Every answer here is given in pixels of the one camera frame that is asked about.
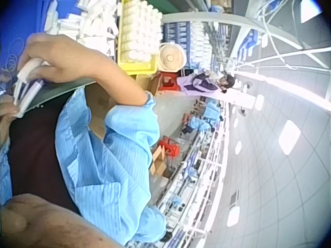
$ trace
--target white fan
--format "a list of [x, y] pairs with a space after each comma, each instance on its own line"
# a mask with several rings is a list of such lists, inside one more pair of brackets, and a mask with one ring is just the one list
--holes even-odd
[[175, 43], [161, 44], [158, 69], [166, 72], [177, 72], [186, 65], [184, 49]]

